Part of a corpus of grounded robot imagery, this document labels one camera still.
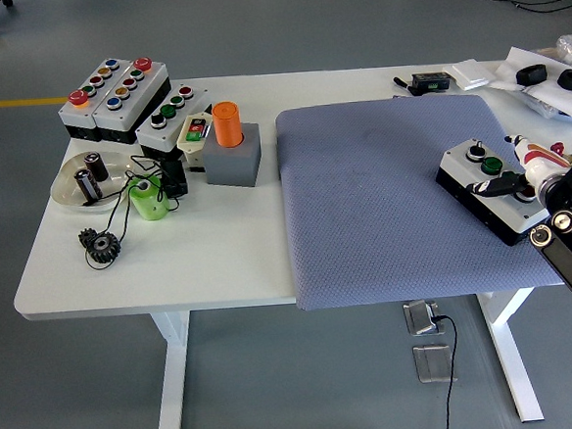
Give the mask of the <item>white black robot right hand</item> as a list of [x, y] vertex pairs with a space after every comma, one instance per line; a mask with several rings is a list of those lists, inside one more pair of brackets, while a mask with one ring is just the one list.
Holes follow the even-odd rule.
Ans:
[[517, 193], [528, 187], [541, 191], [548, 181], [558, 180], [570, 168], [566, 159], [520, 134], [505, 136], [504, 140], [513, 145], [514, 154], [525, 172], [503, 174], [495, 179], [468, 184], [466, 190], [469, 193], [489, 198]]

